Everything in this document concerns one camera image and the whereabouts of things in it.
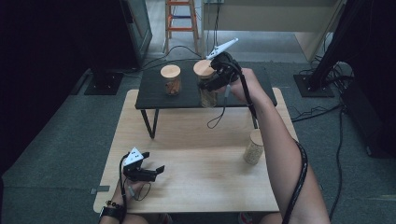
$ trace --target floor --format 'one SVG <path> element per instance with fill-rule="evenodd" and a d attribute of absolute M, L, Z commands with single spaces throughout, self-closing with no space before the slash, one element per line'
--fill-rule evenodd
<path fill-rule="evenodd" d="M 148 18 L 153 33 L 152 40 L 148 47 L 148 59 L 163 57 L 165 40 L 165 12 L 163 0 L 146 0 L 148 8 Z M 198 29 L 201 31 L 201 0 L 195 1 L 197 12 Z M 187 7 L 177 7 L 176 12 L 183 14 Z M 186 24 L 190 20 L 175 20 L 175 26 Z M 199 34 L 200 38 L 205 38 L 205 55 L 213 46 L 214 31 L 206 31 L 204 35 Z M 218 31 L 218 44 L 226 43 L 235 37 L 239 39 L 237 43 L 227 49 L 237 61 L 245 62 L 274 62 L 274 63 L 307 63 L 307 60 L 300 48 L 299 43 L 291 32 L 240 32 L 240 31 Z M 193 37 L 190 32 L 175 32 L 170 39 L 170 47 L 183 46 L 185 48 L 174 48 L 166 57 L 166 60 L 180 60 L 196 58 L 193 54 Z"/>

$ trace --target human arm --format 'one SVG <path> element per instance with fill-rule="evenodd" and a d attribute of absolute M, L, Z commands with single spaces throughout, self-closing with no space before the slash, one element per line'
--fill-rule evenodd
<path fill-rule="evenodd" d="M 256 110 L 268 175 L 283 217 L 300 176 L 302 167 L 300 150 L 253 71 L 244 68 L 242 72 Z M 239 100 L 246 102 L 240 79 L 232 83 L 231 92 Z M 290 223 L 330 223 L 318 181 L 309 165 L 303 188 L 291 213 Z"/>

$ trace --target black table top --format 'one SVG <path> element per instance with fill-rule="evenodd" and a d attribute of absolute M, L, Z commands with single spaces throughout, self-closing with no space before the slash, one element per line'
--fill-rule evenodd
<path fill-rule="evenodd" d="M 197 76 L 192 68 L 194 63 L 174 63 L 181 69 L 181 91 L 178 95 L 168 95 L 165 93 L 161 67 L 151 68 L 144 71 L 137 95 L 136 109 L 166 109 L 166 108 L 200 108 L 200 96 L 197 86 Z M 254 71 L 257 79 L 262 84 L 265 92 L 276 105 L 276 98 L 272 90 L 269 77 L 265 71 Z M 223 107 L 224 96 L 218 94 L 218 104 L 216 107 Z M 232 94 L 227 99 L 228 107 L 243 107 Z"/>

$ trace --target orange ladder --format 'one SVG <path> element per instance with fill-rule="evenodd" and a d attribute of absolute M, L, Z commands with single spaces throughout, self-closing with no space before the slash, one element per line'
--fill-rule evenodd
<path fill-rule="evenodd" d="M 166 53 L 169 52 L 169 39 L 172 38 L 172 32 L 192 32 L 194 37 L 194 46 L 195 52 L 199 53 L 198 51 L 198 26 L 197 26 L 197 18 L 195 13 L 195 4 L 194 0 L 165 0 L 165 47 Z M 174 15 L 172 11 L 172 7 L 189 7 L 190 8 L 190 15 L 186 16 L 178 16 Z M 172 26 L 172 22 L 175 19 L 191 19 L 191 27 L 174 27 Z"/>

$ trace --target gray carpet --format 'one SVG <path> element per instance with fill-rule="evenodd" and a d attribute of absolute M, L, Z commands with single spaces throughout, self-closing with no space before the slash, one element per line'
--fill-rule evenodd
<path fill-rule="evenodd" d="M 193 62 L 178 62 L 191 66 Z M 273 87 L 281 89 L 292 118 L 316 106 L 331 108 L 334 98 L 302 98 L 292 75 L 309 68 L 301 63 L 240 63 L 265 70 Z M 142 73 L 129 74 L 117 95 L 84 95 L 89 80 L 78 95 L 70 95 L 19 160 L 3 176 L 5 195 L 3 223 L 96 223 L 96 188 L 117 127 L 126 92 L 138 89 Z M 396 194 L 394 159 L 367 156 L 354 123 L 343 115 L 344 141 L 340 151 L 343 189 L 332 223 L 394 223 Z M 305 147 L 330 211 L 338 174 L 336 151 L 340 141 L 339 110 L 294 123 Z M 172 214 L 175 223 L 237 223 L 237 213 Z"/>

